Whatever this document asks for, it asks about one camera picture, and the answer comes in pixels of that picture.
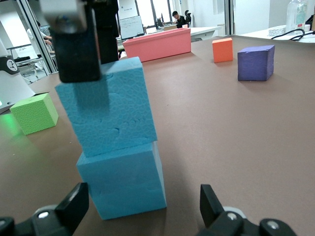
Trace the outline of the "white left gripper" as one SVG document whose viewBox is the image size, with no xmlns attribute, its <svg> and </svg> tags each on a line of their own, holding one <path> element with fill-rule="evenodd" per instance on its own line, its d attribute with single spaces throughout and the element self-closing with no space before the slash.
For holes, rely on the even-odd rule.
<svg viewBox="0 0 315 236">
<path fill-rule="evenodd" d="M 118 2 L 96 0 L 94 11 L 85 11 L 85 5 L 83 0 L 40 1 L 43 16 L 53 29 L 59 77 L 63 83 L 98 81 L 100 60 L 102 64 L 118 60 Z"/>
</svg>

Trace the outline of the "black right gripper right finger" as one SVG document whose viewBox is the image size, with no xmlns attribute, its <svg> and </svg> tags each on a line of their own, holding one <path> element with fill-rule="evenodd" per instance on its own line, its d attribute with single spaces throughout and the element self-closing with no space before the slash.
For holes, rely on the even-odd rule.
<svg viewBox="0 0 315 236">
<path fill-rule="evenodd" d="M 209 184 L 200 186 L 200 212 L 205 224 L 201 236 L 257 236 L 258 226 L 238 208 L 223 207 Z"/>
</svg>

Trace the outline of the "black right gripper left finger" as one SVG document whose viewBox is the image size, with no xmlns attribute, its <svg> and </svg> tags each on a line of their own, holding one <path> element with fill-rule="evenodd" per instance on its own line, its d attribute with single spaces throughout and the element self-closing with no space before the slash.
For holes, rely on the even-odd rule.
<svg viewBox="0 0 315 236">
<path fill-rule="evenodd" d="M 89 209 L 88 184 L 77 184 L 57 205 L 39 208 L 17 225 L 19 236 L 71 236 Z"/>
</svg>

